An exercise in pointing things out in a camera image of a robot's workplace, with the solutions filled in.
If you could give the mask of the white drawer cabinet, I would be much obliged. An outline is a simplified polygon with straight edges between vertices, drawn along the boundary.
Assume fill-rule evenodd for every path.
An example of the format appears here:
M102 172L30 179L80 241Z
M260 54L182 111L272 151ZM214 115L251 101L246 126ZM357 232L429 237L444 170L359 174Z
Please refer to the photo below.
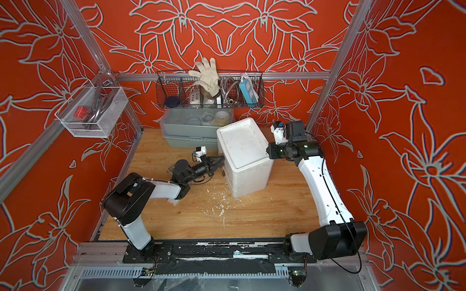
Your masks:
M265 189L273 167L266 152L268 141L252 118L217 129L218 152L225 158L223 171L234 198Z

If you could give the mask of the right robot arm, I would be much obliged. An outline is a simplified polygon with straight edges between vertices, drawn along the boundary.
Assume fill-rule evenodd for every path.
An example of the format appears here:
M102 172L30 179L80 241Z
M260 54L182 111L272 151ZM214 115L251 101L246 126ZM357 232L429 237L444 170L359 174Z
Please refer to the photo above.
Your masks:
M310 233L287 235L285 251L288 255L308 254L316 260L357 255L368 230L342 201L320 144L308 140L302 121L275 122L271 132L274 141L266 150L269 157L291 161L299 168L316 204L320 225Z

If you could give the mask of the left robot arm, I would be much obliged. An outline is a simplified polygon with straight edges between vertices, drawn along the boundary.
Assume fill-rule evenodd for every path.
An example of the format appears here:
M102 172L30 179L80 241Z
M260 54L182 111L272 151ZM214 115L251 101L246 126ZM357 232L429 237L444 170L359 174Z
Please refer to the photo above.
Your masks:
M138 251L147 251L152 236L144 226L142 212L151 199L182 200L191 184L202 184L224 166L224 156L202 155L191 166L179 160L172 166L169 181L145 178L138 173L128 174L106 196L103 206L120 225L130 245Z

